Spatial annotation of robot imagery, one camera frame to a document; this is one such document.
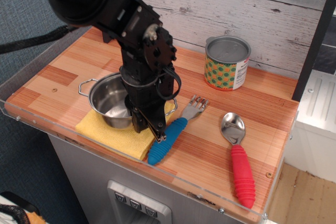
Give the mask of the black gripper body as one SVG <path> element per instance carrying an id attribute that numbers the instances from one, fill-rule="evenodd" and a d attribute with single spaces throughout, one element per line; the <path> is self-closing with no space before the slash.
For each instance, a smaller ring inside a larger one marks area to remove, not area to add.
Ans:
<path id="1" fill-rule="evenodd" d="M 133 110 L 139 110 L 156 140 L 165 140 L 165 104 L 173 99 L 174 78 L 164 73 L 139 82 L 129 74 L 122 73 L 121 80 L 128 94 L 125 104 L 131 114 Z"/>

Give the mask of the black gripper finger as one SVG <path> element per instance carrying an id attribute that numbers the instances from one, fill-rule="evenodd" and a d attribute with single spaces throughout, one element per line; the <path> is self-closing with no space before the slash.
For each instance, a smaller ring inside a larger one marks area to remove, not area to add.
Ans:
<path id="1" fill-rule="evenodd" d="M 141 133 L 143 130 L 148 128 L 148 123 L 139 110 L 132 111 L 132 123 L 134 130 L 137 133 Z"/>

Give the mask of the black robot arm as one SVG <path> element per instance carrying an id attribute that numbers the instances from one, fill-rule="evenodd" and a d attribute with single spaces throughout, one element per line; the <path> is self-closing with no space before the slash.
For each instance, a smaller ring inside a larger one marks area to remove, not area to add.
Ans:
<path id="1" fill-rule="evenodd" d="M 174 99 L 181 80 L 173 67 L 176 48 L 159 15 L 142 0 L 48 0 L 53 11 L 72 27 L 93 26 L 105 42 L 121 47 L 120 74 L 137 132 L 150 129 L 166 139 L 164 105 Z"/>

